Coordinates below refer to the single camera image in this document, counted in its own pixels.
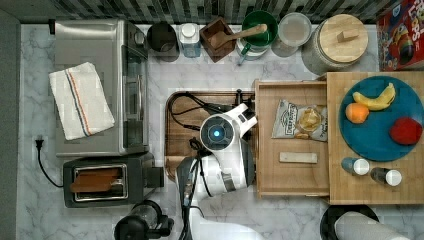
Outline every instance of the red food item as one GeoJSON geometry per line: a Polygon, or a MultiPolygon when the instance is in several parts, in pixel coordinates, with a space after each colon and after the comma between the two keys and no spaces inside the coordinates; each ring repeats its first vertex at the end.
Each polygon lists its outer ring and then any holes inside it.
{"type": "Polygon", "coordinates": [[[423,127],[409,117],[398,118],[390,128],[390,137],[402,145],[415,144],[420,140],[423,127]]]}

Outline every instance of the cereal box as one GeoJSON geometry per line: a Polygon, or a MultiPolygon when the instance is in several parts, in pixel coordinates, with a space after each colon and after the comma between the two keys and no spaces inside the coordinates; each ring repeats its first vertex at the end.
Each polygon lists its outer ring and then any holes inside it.
{"type": "Polygon", "coordinates": [[[424,0],[404,0],[377,21],[381,71],[424,67],[424,0]]]}

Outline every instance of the chip bag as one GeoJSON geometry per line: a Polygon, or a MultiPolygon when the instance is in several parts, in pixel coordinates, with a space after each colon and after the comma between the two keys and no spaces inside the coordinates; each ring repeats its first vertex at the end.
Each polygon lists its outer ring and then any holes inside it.
{"type": "Polygon", "coordinates": [[[298,138],[327,141],[326,106],[298,106],[282,99],[278,105],[272,138],[298,138]]]}

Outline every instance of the marble countertop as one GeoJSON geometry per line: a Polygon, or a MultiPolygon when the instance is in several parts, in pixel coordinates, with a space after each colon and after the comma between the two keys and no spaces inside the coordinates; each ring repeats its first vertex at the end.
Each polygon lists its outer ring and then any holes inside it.
{"type": "MultiPolygon", "coordinates": [[[[377,40],[374,26],[369,46],[361,60],[346,71],[377,71],[377,40]]],[[[18,239],[113,239],[115,224],[132,206],[69,209],[61,189],[54,188],[39,169],[34,140],[45,142],[41,159],[47,172],[61,182],[62,159],[55,156],[55,103],[48,84],[54,70],[54,36],[47,25],[22,25],[21,89],[18,153],[18,239]]],[[[178,90],[251,90],[255,79],[314,80],[317,76],[303,65],[300,51],[279,58],[268,51],[261,59],[237,66],[234,51],[213,63],[204,50],[200,58],[166,63],[149,59],[149,142],[158,165],[164,163],[165,111],[168,97],[178,90]]],[[[181,215],[175,183],[166,179],[152,199],[175,220],[168,239],[177,239],[181,215]]],[[[320,239],[319,223],[328,205],[318,198],[256,198],[255,186],[207,199],[201,203],[208,219],[247,225],[268,239],[320,239]]],[[[380,221],[400,233],[415,237],[423,233],[423,206],[371,206],[380,221]]]]}

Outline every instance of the bottle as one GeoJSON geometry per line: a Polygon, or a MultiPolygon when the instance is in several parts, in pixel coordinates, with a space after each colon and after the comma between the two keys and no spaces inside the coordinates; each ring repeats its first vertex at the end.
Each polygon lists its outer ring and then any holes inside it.
{"type": "Polygon", "coordinates": [[[378,183],[397,186],[402,181],[402,174],[400,174],[398,170],[373,168],[371,171],[371,178],[378,183]]]}
{"type": "Polygon", "coordinates": [[[186,23],[181,25],[180,42],[185,57],[200,57],[199,25],[194,23],[186,23]]]}
{"type": "Polygon", "coordinates": [[[348,173],[365,175],[370,170],[370,164],[363,158],[347,157],[342,160],[342,168],[348,173]]]}

